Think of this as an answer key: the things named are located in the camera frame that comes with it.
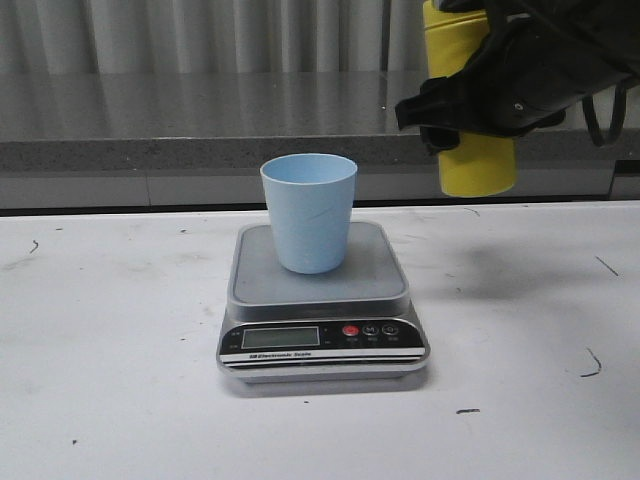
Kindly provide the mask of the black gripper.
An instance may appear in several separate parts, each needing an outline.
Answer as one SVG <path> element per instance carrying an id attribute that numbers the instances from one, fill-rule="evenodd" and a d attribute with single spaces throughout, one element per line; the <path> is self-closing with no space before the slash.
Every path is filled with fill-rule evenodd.
<path id="1" fill-rule="evenodd" d="M 470 82 L 460 115 L 446 80 L 430 77 L 395 107 L 398 127 L 418 126 L 430 153 L 473 133 L 512 138 L 560 123 L 581 103 L 593 138 L 620 136 L 628 90 L 639 82 L 636 1 L 482 1 L 489 34 L 454 77 Z"/>

